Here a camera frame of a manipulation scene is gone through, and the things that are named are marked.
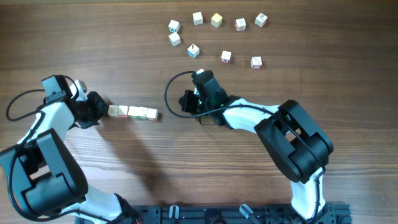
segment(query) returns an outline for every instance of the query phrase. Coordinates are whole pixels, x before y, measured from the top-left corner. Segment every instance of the cube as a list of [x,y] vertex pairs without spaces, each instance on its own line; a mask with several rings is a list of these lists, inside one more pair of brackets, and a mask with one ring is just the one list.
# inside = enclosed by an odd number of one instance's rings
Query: cube
[[211,25],[215,27],[219,27],[223,23],[223,17],[220,16],[218,13],[214,14],[211,18]]
[[192,44],[191,46],[189,46],[188,48],[188,54],[189,56],[191,56],[192,58],[195,58],[196,56],[198,56],[200,52],[200,49],[198,46],[196,46],[195,44]]
[[139,119],[147,119],[147,113],[148,113],[148,108],[145,107],[139,107]]
[[221,54],[221,63],[229,63],[231,61],[231,52],[223,51]]
[[112,117],[119,117],[118,116],[118,105],[109,105],[108,106],[108,115]]
[[176,46],[181,43],[181,38],[176,32],[174,32],[169,35],[169,41],[170,43],[172,43],[173,46]]
[[193,13],[192,16],[193,16],[193,24],[200,25],[203,23],[203,16],[201,16],[201,12]]
[[262,68],[261,57],[251,58],[251,68],[252,69],[261,69]]
[[242,31],[246,29],[246,21],[244,20],[244,18],[236,20],[235,29],[236,31]]
[[152,108],[148,108],[147,111],[147,119],[150,121],[157,121],[157,117],[158,117],[158,112],[157,109],[152,109]]
[[180,23],[174,20],[171,20],[169,23],[169,31],[170,32],[178,32],[180,29]]
[[138,116],[140,115],[139,112],[140,112],[139,107],[130,106],[128,115],[130,118],[138,118]]
[[120,105],[118,108],[118,116],[120,118],[128,118],[129,117],[129,107]]
[[254,22],[255,24],[257,24],[257,26],[259,27],[263,27],[263,25],[267,22],[267,16],[264,15],[263,13],[260,13],[257,18],[256,21]]

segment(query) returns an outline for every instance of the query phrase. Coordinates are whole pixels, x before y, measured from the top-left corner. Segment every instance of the row of blocks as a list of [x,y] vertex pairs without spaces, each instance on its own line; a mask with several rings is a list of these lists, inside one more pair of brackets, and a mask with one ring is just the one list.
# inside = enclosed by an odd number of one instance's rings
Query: row of blocks
[[[223,51],[221,54],[221,63],[231,63],[231,52]],[[251,58],[251,68],[252,69],[261,69],[262,68],[262,61],[261,57],[252,57]]]
[[157,121],[159,113],[157,109],[138,107],[138,106],[123,106],[123,105],[109,105],[108,115],[119,118],[139,118]]
[[[203,24],[203,16],[201,15],[201,12],[196,12],[192,14],[193,16],[193,24],[195,25],[200,25]],[[263,13],[260,13],[257,17],[256,20],[254,21],[255,24],[257,24],[259,27],[263,27],[263,25],[267,22],[267,16],[264,15]],[[215,27],[219,27],[221,23],[223,23],[223,17],[220,16],[218,13],[214,14],[214,16],[211,18],[211,25]],[[242,19],[237,19],[235,22],[235,28],[236,31],[242,31],[246,28],[246,21],[244,18]],[[169,31],[170,32],[178,32],[180,30],[180,23],[174,20],[171,20],[169,23]]]

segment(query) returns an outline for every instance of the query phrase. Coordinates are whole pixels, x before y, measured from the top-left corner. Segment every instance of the printed label on cube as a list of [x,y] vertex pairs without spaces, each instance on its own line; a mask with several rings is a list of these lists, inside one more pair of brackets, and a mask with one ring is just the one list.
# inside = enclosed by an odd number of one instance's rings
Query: printed label on cube
[[151,121],[157,121],[158,112],[157,109],[148,108],[147,119]]
[[170,32],[178,32],[180,28],[180,23],[174,20],[171,20],[169,23],[169,31]]
[[256,21],[254,22],[257,26],[263,27],[263,25],[267,22],[267,16],[264,15],[263,13],[260,13],[256,17]]
[[173,46],[176,46],[179,43],[181,43],[180,36],[176,32],[169,35],[169,41],[170,43],[172,43]]
[[191,56],[192,58],[195,58],[198,54],[199,54],[200,50],[199,47],[196,46],[195,44],[192,44],[189,48],[188,48],[188,54],[189,56]]
[[244,20],[244,18],[237,19],[235,21],[235,29],[236,31],[242,31],[246,29],[246,21]]
[[224,50],[223,53],[221,54],[221,63],[229,63],[230,60],[231,60],[231,52]]
[[118,117],[118,109],[119,109],[119,106],[109,105],[109,107],[108,107],[108,115],[112,116],[112,117]]
[[118,116],[120,118],[128,118],[129,107],[120,105],[118,108]]
[[252,57],[252,59],[251,59],[251,68],[253,68],[253,69],[262,68],[261,57]]

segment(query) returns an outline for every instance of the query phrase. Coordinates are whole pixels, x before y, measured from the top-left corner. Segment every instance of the yellow cube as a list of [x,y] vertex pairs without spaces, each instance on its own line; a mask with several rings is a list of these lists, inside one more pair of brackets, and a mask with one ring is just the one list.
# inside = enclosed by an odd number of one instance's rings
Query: yellow cube
[[223,22],[223,17],[220,16],[218,13],[214,14],[214,16],[211,18],[211,25],[215,27],[219,27],[222,22]]

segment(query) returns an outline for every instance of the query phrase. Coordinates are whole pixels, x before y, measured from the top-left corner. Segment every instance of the wooden table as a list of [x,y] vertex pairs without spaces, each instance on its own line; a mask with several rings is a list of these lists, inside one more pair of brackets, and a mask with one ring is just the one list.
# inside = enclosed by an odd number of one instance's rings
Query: wooden table
[[[133,205],[289,203],[289,181],[255,134],[170,114],[164,88],[186,70],[210,69],[230,95],[263,104],[297,100],[335,146],[324,178],[327,201],[351,205],[355,223],[398,222],[398,4],[393,1],[137,2],[0,7],[0,143],[15,144],[34,117],[10,122],[17,94],[64,74],[115,105],[157,108],[159,122],[103,118],[68,132],[65,144],[88,182]],[[194,26],[192,13],[205,23]],[[219,28],[210,25],[214,13]],[[262,29],[254,24],[263,12]],[[244,17],[243,32],[234,29]],[[181,23],[172,47],[167,25]],[[187,48],[196,44],[192,59]],[[221,64],[221,52],[232,64]],[[261,56],[262,70],[251,70]],[[181,77],[169,90],[193,89]],[[13,117],[36,109],[42,93],[15,103]],[[0,222],[28,223],[11,207],[0,174]],[[72,217],[54,223],[71,223]]]

